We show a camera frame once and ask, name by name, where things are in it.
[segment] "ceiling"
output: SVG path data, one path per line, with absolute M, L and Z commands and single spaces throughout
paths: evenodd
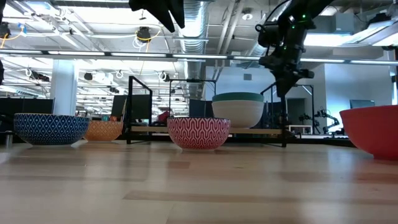
M 228 13 L 227 8 L 232 0 L 209 1 L 206 23 L 206 54 L 215 54 L 223 30 L 222 22 Z M 112 4 L 118 2 L 122 8 L 110 8 Z M 11 37 L 15 37 L 20 32 L 21 24 L 26 28 L 26 34 L 4 43 L 5 49 L 39 49 L 39 50 L 92 50 L 92 51 L 112 51 L 112 52 L 181 52 L 180 40 L 176 39 L 178 34 L 172 34 L 164 29 L 158 20 L 147 11 L 132 12 L 125 5 L 128 1 L 91 1 L 90 7 L 72 7 L 76 2 L 73 1 L 51 1 L 48 2 L 54 9 L 59 11 L 43 10 L 40 7 L 31 7 L 26 1 L 8 1 L 4 10 L 4 21 L 8 21 L 11 30 Z M 239 16 L 238 23 L 233 31 L 233 39 L 228 46 L 227 54 L 231 52 L 245 52 L 256 43 L 257 32 L 254 26 L 259 23 L 263 15 L 267 15 L 278 0 L 247 0 L 244 2 L 244 8 L 251 10 L 252 19 L 242 19 L 242 14 L 234 13 Z M 336 0 L 332 6 L 325 9 L 324 15 L 333 15 L 340 12 L 363 12 L 381 6 L 387 6 L 391 1 L 343 1 Z M 32 17 L 30 14 L 43 14 L 40 17 Z M 159 35 L 151 40 L 148 46 L 137 46 L 134 42 L 134 34 L 139 27 L 150 27 L 152 36 Z M 62 35 L 53 31 L 56 27 Z M 73 34 L 70 35 L 70 28 L 73 28 Z M 355 48 L 358 57 L 377 58 L 379 48 L 370 47 L 375 51 L 375 55 L 362 53 L 362 48 Z M 369 52 L 368 48 L 363 48 L 364 52 Z M 305 57 L 332 57 L 335 52 L 338 55 L 344 55 L 350 52 L 351 48 L 338 49 L 332 47 L 307 47 Z M 5 83 L 44 83 L 33 80 L 27 75 L 29 70 L 40 72 L 51 78 L 52 59 L 50 58 L 18 58 L 4 57 L 1 59 L 6 68 Z M 169 84 L 159 80 L 159 74 L 163 71 L 173 78 L 185 78 L 184 62 L 153 62 L 153 61 L 116 61 L 116 60 L 76 60 L 81 68 L 79 85 L 99 85 L 104 84 L 96 81 L 86 81 L 84 74 L 91 73 L 111 73 L 113 74 L 113 85 L 121 86 L 121 90 L 128 83 L 128 75 L 134 74 L 146 85 L 157 88 L 155 95 L 168 95 Z M 174 94 L 176 97 L 188 95 L 186 83 L 176 83 L 174 87 L 181 87 Z M 21 97 L 6 88 L 0 89 L 0 94 Z M 49 87 L 43 86 L 23 86 L 19 90 L 26 92 L 36 92 L 40 96 L 49 97 Z M 135 90 L 134 93 L 143 93 L 144 90 Z M 112 95 L 107 88 L 80 88 L 81 98 L 92 99 L 94 95 Z M 78 106 L 85 107 L 85 102 L 78 102 Z

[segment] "blue patterned bowl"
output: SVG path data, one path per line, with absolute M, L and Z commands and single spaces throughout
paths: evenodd
M 86 133 L 89 118 L 55 114 L 17 113 L 14 130 L 32 145 L 70 145 Z

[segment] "orange bowl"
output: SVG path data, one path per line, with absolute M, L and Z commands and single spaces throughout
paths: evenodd
M 122 122 L 90 121 L 84 138 L 87 141 L 113 141 L 119 137 L 122 128 Z

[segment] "teal bowl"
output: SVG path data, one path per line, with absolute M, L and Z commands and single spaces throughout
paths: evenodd
M 222 93 L 213 96 L 213 102 L 230 101 L 230 100 L 247 100 L 264 102 L 264 97 L 258 93 Z

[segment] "red bowl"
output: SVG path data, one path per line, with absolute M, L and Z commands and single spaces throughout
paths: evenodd
M 351 142 L 375 159 L 398 160 L 398 106 L 375 106 L 340 112 Z
M 230 127 L 231 121 L 223 118 L 167 119 L 172 141 L 185 151 L 214 151 L 224 144 Z

